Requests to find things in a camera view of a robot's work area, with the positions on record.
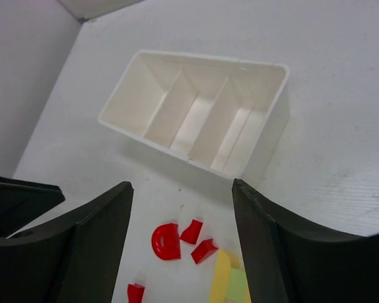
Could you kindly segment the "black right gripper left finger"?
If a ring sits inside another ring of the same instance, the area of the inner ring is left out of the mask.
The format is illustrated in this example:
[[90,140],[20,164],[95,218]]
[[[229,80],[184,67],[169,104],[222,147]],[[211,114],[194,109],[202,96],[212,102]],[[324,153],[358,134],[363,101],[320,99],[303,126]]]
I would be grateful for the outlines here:
[[0,238],[0,302],[110,302],[133,202],[121,182],[90,202]]

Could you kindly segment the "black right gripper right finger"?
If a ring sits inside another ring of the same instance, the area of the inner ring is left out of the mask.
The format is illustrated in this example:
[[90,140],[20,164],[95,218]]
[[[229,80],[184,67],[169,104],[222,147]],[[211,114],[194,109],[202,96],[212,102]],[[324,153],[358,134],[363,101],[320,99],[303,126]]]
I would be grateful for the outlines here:
[[379,234],[317,224],[241,179],[232,198],[252,302],[379,302]]

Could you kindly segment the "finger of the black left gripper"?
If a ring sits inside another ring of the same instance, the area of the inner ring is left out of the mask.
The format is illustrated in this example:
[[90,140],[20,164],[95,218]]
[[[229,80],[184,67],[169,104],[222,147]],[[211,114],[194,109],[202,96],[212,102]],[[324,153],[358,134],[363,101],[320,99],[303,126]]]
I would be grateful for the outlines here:
[[58,186],[0,176],[0,238],[13,234],[64,200]]

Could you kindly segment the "light green square lego brick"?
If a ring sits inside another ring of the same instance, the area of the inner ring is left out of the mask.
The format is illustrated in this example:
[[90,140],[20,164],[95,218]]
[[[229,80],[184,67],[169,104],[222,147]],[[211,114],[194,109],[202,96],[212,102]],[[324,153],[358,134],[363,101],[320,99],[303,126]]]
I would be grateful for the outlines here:
[[235,256],[231,258],[231,269],[224,302],[251,302],[244,266],[241,260]]

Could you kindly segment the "red small lego brick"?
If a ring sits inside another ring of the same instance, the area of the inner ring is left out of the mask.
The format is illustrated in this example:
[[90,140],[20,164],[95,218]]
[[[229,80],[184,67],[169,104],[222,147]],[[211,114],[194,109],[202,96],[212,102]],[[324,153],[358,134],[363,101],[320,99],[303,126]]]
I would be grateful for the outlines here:
[[135,280],[127,286],[127,296],[129,303],[142,303],[145,292],[145,283],[141,280]]

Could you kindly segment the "red notched lego brick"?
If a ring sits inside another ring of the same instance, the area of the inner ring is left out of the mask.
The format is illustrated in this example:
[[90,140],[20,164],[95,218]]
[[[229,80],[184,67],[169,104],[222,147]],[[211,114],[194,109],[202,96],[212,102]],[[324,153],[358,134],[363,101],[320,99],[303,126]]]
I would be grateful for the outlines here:
[[218,249],[213,239],[205,239],[193,250],[191,257],[195,264],[200,264],[213,255]]

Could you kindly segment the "red arch lego brick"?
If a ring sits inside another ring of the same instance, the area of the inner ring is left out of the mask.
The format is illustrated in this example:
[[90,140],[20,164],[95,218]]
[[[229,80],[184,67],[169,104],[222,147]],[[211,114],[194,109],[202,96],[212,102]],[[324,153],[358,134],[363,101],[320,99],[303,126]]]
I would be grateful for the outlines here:
[[181,247],[177,223],[166,223],[158,226],[151,238],[155,255],[163,261],[181,259]]

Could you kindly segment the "red curved lego brick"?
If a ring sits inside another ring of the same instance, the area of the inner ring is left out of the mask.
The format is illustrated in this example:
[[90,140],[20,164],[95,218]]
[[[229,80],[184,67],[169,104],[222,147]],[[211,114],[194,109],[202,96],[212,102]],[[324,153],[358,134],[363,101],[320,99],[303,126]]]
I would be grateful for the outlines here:
[[202,227],[203,222],[193,219],[190,225],[183,230],[179,238],[187,244],[195,245],[198,241]]

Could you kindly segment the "yellow long lego plate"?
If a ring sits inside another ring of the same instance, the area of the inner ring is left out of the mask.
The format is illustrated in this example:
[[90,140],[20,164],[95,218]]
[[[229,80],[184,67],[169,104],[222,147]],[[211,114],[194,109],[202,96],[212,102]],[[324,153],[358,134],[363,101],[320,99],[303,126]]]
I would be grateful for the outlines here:
[[209,303],[223,303],[229,284],[231,261],[228,254],[219,249],[215,262],[215,271],[211,283]]

